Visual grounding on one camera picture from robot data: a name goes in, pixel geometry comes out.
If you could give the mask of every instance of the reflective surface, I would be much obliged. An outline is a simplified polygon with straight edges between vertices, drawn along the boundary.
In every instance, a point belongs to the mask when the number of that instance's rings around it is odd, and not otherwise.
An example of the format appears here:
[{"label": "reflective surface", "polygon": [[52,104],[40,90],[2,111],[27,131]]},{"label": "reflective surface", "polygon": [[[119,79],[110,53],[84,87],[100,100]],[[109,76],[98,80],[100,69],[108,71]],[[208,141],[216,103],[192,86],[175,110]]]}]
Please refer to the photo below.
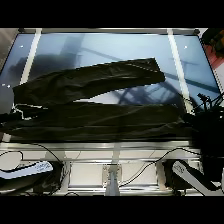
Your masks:
[{"label": "reflective surface", "polygon": [[[0,76],[0,113],[9,112],[11,109],[11,87],[19,84],[33,37],[33,34],[18,35],[8,57]],[[193,106],[201,103],[197,97],[198,93],[208,95],[211,99],[217,97],[219,89],[199,38],[176,35],[175,41]],[[182,114],[185,108],[167,35],[42,34],[29,80],[63,69],[151,57],[156,58],[160,70],[165,73],[165,82],[112,91],[85,101],[110,104],[175,104]]]}]

